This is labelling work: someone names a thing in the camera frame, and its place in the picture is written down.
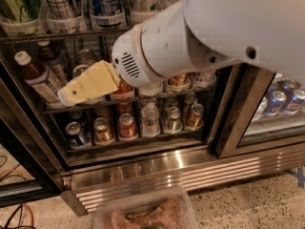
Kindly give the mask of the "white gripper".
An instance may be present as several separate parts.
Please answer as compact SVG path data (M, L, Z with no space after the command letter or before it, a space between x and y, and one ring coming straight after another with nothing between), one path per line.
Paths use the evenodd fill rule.
M57 92L68 107L118 90L121 77L113 63L104 60L94 63Z

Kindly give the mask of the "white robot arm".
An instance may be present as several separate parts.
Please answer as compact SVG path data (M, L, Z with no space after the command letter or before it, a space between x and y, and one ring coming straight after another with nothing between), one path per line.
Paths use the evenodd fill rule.
M305 0L180 0L120 35L100 61L58 91L74 106L180 73L246 63L305 83Z

